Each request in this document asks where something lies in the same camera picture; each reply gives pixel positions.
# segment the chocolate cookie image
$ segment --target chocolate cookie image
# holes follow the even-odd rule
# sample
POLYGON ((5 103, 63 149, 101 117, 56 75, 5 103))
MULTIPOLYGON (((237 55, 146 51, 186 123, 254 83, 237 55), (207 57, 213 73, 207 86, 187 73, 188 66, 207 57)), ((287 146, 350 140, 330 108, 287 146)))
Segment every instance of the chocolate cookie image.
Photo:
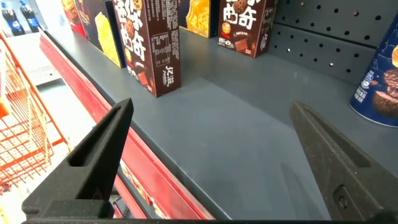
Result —
POLYGON ((398 89, 397 88, 387 86, 387 93, 388 93, 388 95, 398 99, 398 89))
POLYGON ((398 88, 398 69, 384 72, 384 80, 388 86, 398 88))
POLYGON ((376 91, 373 97, 373 107, 385 117, 398 119, 398 99, 387 93, 376 91))
POLYGON ((132 3, 134 4, 134 8, 137 11, 140 11, 142 9, 142 0, 133 0, 132 3))
POLYGON ((129 19, 126 22, 126 30, 127 30, 127 34, 129 35, 129 37, 133 39, 134 38, 134 24, 129 19))
POLYGON ((243 13, 248 7, 248 0, 237 0, 234 2, 233 7, 236 13, 243 13))

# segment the nutrition label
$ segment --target nutrition label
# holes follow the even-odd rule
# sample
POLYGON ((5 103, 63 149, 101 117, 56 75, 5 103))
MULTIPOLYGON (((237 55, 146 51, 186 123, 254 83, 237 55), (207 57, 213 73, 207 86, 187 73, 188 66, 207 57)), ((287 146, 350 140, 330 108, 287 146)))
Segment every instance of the nutrition label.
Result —
POLYGON ((172 31, 172 55, 177 60, 180 59, 180 42, 178 38, 178 29, 172 31))
POLYGON ((174 0, 146 0, 148 7, 148 21, 167 21, 167 28, 178 27, 177 1, 174 0))
POLYGON ((170 52, 172 49, 169 41, 169 33, 165 32, 153 35, 150 41, 152 53, 155 55, 154 61, 156 67, 170 63, 170 52))

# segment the product packaging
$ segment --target product packaging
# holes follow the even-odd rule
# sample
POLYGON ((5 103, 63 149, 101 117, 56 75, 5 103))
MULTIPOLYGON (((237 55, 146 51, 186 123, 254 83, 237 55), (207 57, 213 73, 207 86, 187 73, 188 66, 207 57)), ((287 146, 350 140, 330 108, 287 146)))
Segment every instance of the product packaging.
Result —
POLYGON ((267 51, 276 0, 220 0, 218 44, 250 57, 267 51))
POLYGON ((75 2, 73 0, 61 0, 61 3, 68 19, 70 28, 82 35, 84 38, 87 38, 85 30, 83 29, 83 25, 81 24, 79 14, 77 13, 75 2))
POLYGON ((361 116, 398 127, 398 14, 350 101, 361 116))
POLYGON ((207 38, 218 34, 220 0, 178 0, 180 27, 207 38))
POLYGON ((87 39, 117 66, 125 67, 112 0, 75 0, 75 4, 87 39))
POLYGON ((158 97, 181 85, 177 0, 114 0, 127 70, 158 97))

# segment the shopping cart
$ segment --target shopping cart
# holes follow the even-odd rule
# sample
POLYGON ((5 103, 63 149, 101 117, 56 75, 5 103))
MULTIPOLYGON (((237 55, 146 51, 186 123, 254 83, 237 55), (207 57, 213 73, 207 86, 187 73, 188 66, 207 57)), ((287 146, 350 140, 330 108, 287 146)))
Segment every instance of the shopping cart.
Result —
POLYGON ((54 146, 65 143, 21 64, 0 33, 0 195, 47 171, 54 146))

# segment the pegboard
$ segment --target pegboard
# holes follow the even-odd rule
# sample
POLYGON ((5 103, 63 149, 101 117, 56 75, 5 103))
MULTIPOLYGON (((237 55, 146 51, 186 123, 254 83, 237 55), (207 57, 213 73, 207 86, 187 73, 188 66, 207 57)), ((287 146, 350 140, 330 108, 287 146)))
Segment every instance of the pegboard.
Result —
POLYGON ((278 57, 357 85, 374 49, 274 24, 268 49, 278 57))
POLYGON ((397 10, 398 0, 279 0, 269 52, 356 85, 397 10))

